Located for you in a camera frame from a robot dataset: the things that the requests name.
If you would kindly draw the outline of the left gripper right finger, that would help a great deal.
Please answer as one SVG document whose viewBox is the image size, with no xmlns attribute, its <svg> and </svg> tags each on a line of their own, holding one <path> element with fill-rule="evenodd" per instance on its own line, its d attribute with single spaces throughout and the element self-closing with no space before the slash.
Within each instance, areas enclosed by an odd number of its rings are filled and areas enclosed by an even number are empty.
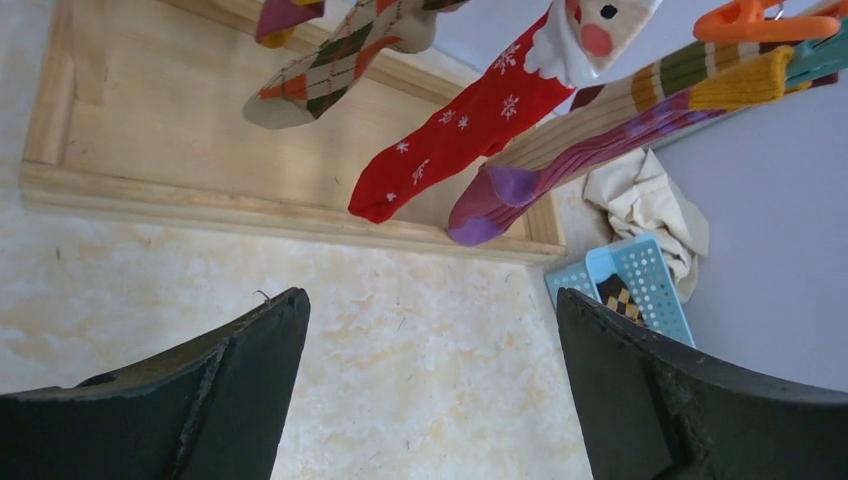
<svg viewBox="0 0 848 480">
<path fill-rule="evenodd" d="M 754 372 L 558 293 L 559 336 L 597 479 L 843 479 L 847 396 Z"/>
</svg>

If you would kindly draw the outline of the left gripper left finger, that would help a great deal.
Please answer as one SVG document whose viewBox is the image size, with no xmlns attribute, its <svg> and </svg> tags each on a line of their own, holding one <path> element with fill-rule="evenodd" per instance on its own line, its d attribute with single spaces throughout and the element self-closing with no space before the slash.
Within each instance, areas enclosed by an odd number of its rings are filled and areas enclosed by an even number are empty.
<svg viewBox="0 0 848 480">
<path fill-rule="evenodd" d="M 301 288 L 71 388 L 1 398 L 5 479 L 267 479 L 305 346 Z"/>
</svg>

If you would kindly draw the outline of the beige striped ribbed sock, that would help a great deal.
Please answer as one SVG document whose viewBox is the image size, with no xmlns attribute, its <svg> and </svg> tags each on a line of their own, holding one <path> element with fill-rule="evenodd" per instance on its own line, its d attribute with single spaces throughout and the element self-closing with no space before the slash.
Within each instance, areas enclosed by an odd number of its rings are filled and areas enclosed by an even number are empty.
<svg viewBox="0 0 848 480">
<path fill-rule="evenodd" d="M 780 45 L 696 41 L 628 77 L 580 89 L 572 96 L 566 115 L 545 122 L 484 165 L 539 170 L 572 145 L 623 124 L 672 94 Z"/>
</svg>

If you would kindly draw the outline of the wooden hanger stand frame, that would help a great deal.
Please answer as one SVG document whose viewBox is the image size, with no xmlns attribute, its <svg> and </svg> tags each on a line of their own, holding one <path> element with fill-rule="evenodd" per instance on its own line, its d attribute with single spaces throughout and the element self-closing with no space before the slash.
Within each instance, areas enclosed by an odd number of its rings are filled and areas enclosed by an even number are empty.
<svg viewBox="0 0 848 480">
<path fill-rule="evenodd" d="M 256 1 L 57 1 L 23 153 L 31 208 L 379 249 L 543 263 L 566 252 L 544 197 L 501 237 L 466 248 L 446 234 L 473 171 L 427 190 L 380 225 L 347 205 L 361 170 L 476 73 L 441 53 L 380 54 L 318 121 L 270 131 L 247 98 L 321 43 L 347 7 L 256 45 Z"/>
</svg>

